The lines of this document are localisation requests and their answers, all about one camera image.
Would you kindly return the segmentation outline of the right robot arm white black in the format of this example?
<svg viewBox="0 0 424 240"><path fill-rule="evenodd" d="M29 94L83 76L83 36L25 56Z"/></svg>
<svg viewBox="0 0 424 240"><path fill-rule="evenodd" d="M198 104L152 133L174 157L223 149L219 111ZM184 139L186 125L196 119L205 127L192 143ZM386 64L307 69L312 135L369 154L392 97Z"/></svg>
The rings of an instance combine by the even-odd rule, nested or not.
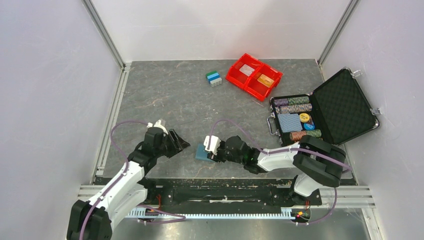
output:
<svg viewBox="0 0 424 240"><path fill-rule="evenodd" d="M238 135L226 141L208 135L203 146L208 159L241 164L252 174L278 169L300 170L301 174L295 176L288 191L289 199L295 204L302 204L321 187L339 187L342 174L351 169L342 149L310 135L274 149L250 147Z"/></svg>

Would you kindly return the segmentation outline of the blue card holder wallet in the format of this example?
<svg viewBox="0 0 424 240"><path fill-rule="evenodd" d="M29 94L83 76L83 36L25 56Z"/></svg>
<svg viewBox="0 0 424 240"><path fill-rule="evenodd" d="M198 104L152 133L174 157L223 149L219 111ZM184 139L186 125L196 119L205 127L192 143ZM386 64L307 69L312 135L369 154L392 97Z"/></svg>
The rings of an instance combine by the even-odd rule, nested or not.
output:
<svg viewBox="0 0 424 240"><path fill-rule="evenodd" d="M202 143L197 145L195 159L204 162L213 162L213 160L208 158L208 152L205 151L205 146Z"/></svg>

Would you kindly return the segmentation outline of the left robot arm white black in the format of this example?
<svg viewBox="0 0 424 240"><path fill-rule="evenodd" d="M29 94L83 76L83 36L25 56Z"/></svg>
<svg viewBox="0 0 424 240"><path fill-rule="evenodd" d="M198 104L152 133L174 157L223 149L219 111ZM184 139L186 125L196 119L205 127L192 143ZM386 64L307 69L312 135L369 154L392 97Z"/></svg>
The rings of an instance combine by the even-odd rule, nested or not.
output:
<svg viewBox="0 0 424 240"><path fill-rule="evenodd" d="M115 227L131 210L142 202L151 204L156 200L157 190L140 181L157 164L158 158L171 158L189 146L173 129L148 128L143 141L107 185L88 200L73 204L66 239L111 239Z"/></svg>

